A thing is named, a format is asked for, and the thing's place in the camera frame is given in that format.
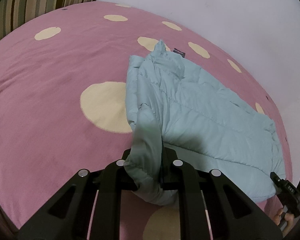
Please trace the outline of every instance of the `white wall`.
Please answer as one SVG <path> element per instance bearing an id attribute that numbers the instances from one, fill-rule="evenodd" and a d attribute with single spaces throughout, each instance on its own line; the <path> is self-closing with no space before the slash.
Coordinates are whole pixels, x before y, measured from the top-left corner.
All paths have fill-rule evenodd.
<path id="1" fill-rule="evenodd" d="M 102 0 L 176 21 L 229 53 L 282 114 L 300 178 L 300 2 L 298 0 Z"/>

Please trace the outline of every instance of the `yellow polka dot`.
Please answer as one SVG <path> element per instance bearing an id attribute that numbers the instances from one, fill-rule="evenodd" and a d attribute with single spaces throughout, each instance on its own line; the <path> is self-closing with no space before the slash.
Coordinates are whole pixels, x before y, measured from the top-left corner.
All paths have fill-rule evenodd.
<path id="1" fill-rule="evenodd" d="M 121 6 L 121 7 L 126 7 L 126 8 L 130 8 L 131 6 L 130 5 L 126 5 L 126 4 L 116 4 L 116 6 Z"/>
<path id="2" fill-rule="evenodd" d="M 127 121 L 126 84 L 104 82 L 89 86 L 80 96 L 80 106 L 95 126 L 110 132 L 130 133 Z"/>
<path id="3" fill-rule="evenodd" d="M 263 111 L 261 105 L 259 105 L 258 103 L 256 103 L 256 110 L 259 114 L 265 114 L 265 112 Z"/>
<path id="4" fill-rule="evenodd" d="M 152 38 L 147 38 L 147 37 L 139 37 L 138 38 L 138 43 L 145 47 L 147 50 L 149 51 L 153 51 L 154 50 L 154 46 L 158 43 L 159 41 L 156 39 L 152 39 Z M 171 51 L 168 46 L 165 44 L 166 46 L 166 50 L 167 51 Z"/>
<path id="5" fill-rule="evenodd" d="M 228 62 L 230 63 L 231 67 L 233 67 L 236 71 L 238 71 L 239 73 L 242 73 L 240 68 L 232 60 L 228 59 Z"/>
<path id="6" fill-rule="evenodd" d="M 204 58 L 210 58 L 209 53 L 203 47 L 199 46 L 198 44 L 188 42 L 188 45 L 191 49 L 193 49 L 200 56 L 202 56 Z"/>
<path id="7" fill-rule="evenodd" d="M 143 231 L 143 240 L 180 239 L 179 210 L 163 207 L 149 218 Z"/>
<path id="8" fill-rule="evenodd" d="M 182 29 L 178 26 L 178 25 L 175 25 L 174 23 L 170 23 L 170 22 L 162 22 L 164 25 L 167 25 L 169 28 L 172 28 L 174 30 L 177 30 L 177 31 L 181 31 Z"/>
<path id="9" fill-rule="evenodd" d="M 109 15 L 105 15 L 104 19 L 110 20 L 110 21 L 114 21 L 114 22 L 125 22 L 128 21 L 128 19 L 122 15 L 113 15 L 113 14 L 109 14 Z"/>
<path id="10" fill-rule="evenodd" d="M 59 27 L 50 27 L 50 28 L 44 29 L 44 30 L 40 31 L 39 33 L 37 33 L 34 36 L 34 38 L 37 41 L 41 41 L 41 40 L 51 38 L 54 35 L 58 34 L 59 32 L 61 32 L 61 29 Z"/>

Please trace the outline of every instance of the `quilted fabric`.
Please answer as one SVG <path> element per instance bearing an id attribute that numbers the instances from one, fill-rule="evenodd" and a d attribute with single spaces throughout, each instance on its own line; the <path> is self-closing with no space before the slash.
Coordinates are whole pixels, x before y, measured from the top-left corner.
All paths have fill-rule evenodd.
<path id="1" fill-rule="evenodd" d="M 125 169 L 144 200 L 177 199 L 158 184 L 161 138 L 196 169 L 221 170 L 254 202 L 275 194 L 271 171 L 285 178 L 274 121 L 163 41 L 146 58 L 130 57 L 126 93 L 134 133 Z"/>

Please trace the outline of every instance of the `mattress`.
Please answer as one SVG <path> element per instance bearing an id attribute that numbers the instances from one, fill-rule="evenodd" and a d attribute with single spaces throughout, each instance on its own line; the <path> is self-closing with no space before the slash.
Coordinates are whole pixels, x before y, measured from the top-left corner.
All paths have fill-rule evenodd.
<path id="1" fill-rule="evenodd" d="M 0 205 L 18 228 L 79 169 L 103 169 L 130 148 L 124 105 L 129 56 L 145 57 L 159 39 L 275 121 L 291 179 L 279 111 L 230 55 L 140 9 L 75 4 L 35 18 L 0 41 Z M 270 213 L 278 201 L 259 206 Z M 178 230 L 178 211 L 123 192 L 121 239 L 177 239 Z"/>

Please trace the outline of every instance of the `clothing tag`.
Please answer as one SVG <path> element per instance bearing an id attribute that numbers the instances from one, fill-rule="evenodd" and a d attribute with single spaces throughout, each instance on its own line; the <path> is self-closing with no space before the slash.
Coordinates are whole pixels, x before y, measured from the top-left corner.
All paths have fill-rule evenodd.
<path id="1" fill-rule="evenodd" d="M 178 50 L 178 49 L 176 49 L 176 48 L 174 48 L 173 52 L 174 52 L 174 53 L 177 53 L 177 54 L 180 54 L 181 57 L 185 57 L 185 56 L 186 56 L 186 53 L 185 53 L 185 52 L 182 52 L 182 51 L 180 51 L 180 50 Z"/>

